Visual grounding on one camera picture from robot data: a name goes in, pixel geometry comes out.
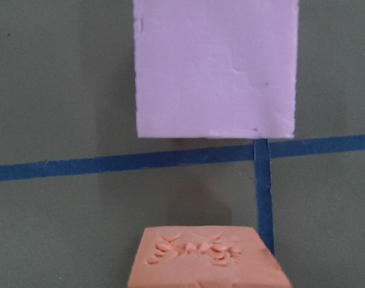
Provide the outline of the light pink foam cube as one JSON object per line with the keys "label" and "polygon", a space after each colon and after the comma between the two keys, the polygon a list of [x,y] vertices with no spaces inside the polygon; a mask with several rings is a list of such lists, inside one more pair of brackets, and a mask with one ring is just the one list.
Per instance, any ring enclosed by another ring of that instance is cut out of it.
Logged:
{"label": "light pink foam cube", "polygon": [[298,1],[133,6],[138,137],[294,137]]}

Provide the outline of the orange foam cube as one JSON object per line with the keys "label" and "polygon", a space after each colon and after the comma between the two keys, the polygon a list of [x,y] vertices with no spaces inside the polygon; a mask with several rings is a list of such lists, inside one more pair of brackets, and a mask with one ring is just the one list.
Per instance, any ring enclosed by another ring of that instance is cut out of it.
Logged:
{"label": "orange foam cube", "polygon": [[252,227],[144,230],[128,287],[291,287]]}

